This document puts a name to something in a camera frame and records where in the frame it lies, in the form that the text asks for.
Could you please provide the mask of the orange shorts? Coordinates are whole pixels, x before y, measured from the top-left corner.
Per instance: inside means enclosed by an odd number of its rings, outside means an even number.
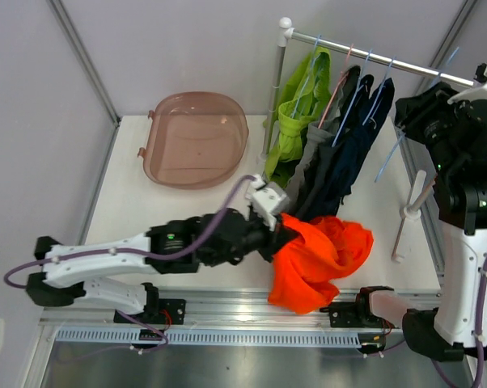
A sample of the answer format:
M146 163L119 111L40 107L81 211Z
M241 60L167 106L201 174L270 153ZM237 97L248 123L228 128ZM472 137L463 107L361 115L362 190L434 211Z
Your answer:
M369 257L372 232L334 216L305 222L284 213L282 221L297 236L273 255L268 303L296 314L328 306L340 293L333 282L354 274Z

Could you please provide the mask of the navy blue shorts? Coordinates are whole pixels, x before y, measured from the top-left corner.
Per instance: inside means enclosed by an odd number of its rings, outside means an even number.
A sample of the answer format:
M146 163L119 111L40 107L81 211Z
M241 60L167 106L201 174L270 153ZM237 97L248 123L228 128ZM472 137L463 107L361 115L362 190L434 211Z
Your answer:
M391 110L395 93L395 85L387 78L375 112L366 125L362 125L366 114L374 102L376 90L372 90L374 76L368 74L362 78L362 88L358 92L354 107L349 113L345 127L339 136L335 154L320 191L315 195L314 202L309 206L302 221L310 221L316 217L335 215L344 198L351 194L351 188L365 162L366 156ZM349 105L349 98L341 109L342 116Z

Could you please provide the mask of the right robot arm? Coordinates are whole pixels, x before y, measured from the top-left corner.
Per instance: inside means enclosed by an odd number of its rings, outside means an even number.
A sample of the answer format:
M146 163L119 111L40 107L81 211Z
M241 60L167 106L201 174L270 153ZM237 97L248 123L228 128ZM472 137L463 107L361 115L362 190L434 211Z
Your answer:
M337 327L399 327L411 350L434 361L487 361L487 75L455 91L439 82L396 102L395 124L426 147L446 240L443 299L422 310L392 288L360 289L325 308Z

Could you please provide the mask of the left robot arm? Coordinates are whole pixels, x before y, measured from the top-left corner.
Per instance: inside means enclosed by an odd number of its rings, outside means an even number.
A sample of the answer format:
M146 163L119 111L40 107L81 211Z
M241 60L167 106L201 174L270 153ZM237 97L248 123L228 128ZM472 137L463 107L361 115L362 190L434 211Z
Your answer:
M38 306L67 307L75 302L97 303L114 309L115 323L136 319L145 324L183 324L185 301L161 299L150 282L127 285L114 280L125 273L176 275L200 267L236 266L254 251L270 262L291 238L278 222L269 227L255 212L247 217L228 209L207 240L193 252L179 253L207 230L214 215L170 221L113 243L71 247L43 236L34 252L45 263L28 276L26 292Z

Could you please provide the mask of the blue hanger of orange shorts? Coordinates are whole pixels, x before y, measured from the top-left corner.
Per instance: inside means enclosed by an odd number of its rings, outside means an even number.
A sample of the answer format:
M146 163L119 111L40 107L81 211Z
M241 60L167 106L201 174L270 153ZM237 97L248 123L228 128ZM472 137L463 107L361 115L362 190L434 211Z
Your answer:
M457 46L453 51L452 53L449 55L449 57L446 59L445 61L445 64L443 65L443 67L439 70L438 74L434 77L434 79L432 80L432 82L425 88L425 91L427 91L428 89L430 89L432 86L434 86L436 83L438 83L439 81L442 80L442 74L443 74L443 71L446 70L448 68L448 66L450 65L450 63L453 61L453 58L455 57L455 55L458 53L458 51L460 50L460 46ZM377 183L380 181L384 171L386 170L387 168L387 165L389 164L390 160L392 159L392 156L393 154L396 152L396 150L400 147L400 144L401 142L404 140L405 138L405 135L404 133L402 132L401 129L396 129L396 142L395 144L393 145L392 149L390 150L390 152L388 153L383 165L380 167L379 169L379 172L377 174L377 176L375 177L375 180L374 182Z

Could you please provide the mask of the blue hanger of navy shorts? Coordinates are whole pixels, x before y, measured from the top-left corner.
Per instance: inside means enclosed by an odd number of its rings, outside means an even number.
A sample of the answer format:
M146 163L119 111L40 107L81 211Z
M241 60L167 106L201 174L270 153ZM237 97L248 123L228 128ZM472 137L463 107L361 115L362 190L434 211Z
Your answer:
M389 62L388 66L387 66L387 69L384 73L384 76L382 78L382 81L381 83L379 84L379 87L377 88L376 90L376 95L375 95L375 99L374 99L374 102L373 104L371 105L371 108L369 110L369 112L366 114L366 117L364 118L363 122L362 122L362 125L366 125L369 121L370 121L370 118L372 117L373 113L375 112L375 109L377 108L378 106L378 103L379 103L379 99L380 99L380 94L383 90L383 87L384 87L384 84L387 80L387 76L389 75L390 71L391 71L391 68L393 66L393 63L394 61L397 59L396 56L394 56L391 61Z

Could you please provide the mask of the dark grey shorts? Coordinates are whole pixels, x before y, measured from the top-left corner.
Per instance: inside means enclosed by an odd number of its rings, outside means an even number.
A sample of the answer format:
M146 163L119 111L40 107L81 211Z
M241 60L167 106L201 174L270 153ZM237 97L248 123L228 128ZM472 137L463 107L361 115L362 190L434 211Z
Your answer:
M307 214L315 195L322 188L336 148L332 143L341 125L341 109L353 96L361 67L352 65L344 71L330 98L329 107L307 126L307 140L303 154L287 183L286 193L291 200L288 214L301 218Z

